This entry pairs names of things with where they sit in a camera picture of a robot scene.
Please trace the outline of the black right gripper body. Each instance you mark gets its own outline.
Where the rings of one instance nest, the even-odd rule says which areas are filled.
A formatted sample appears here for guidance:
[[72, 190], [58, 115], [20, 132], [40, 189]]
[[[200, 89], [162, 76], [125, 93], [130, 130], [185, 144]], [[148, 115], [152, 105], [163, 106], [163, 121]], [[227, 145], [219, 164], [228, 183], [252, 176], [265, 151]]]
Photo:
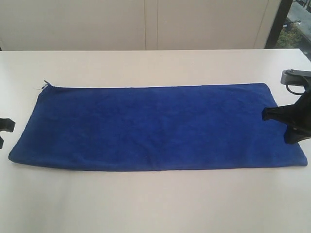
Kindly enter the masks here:
[[292, 105], [290, 111], [290, 123], [288, 127], [291, 128], [290, 136], [297, 135], [311, 135], [311, 94], [304, 93], [295, 104]]

